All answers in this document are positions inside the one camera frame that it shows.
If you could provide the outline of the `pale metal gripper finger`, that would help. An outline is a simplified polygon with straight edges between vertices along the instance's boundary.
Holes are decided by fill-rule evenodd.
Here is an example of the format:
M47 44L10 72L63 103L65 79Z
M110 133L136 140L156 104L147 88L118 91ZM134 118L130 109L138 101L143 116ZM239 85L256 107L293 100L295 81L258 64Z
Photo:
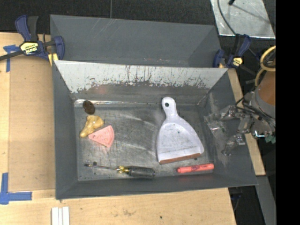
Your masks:
M236 106L228 105L219 110L212 110L207 116L204 116L204 122L211 131L226 131L225 122L235 118Z
M236 135L231 136L226 141L225 147L221 152L225 156L230 156L233 149L235 149L238 146L243 146L245 144L246 144L246 141L244 139L244 136L242 134L236 134Z

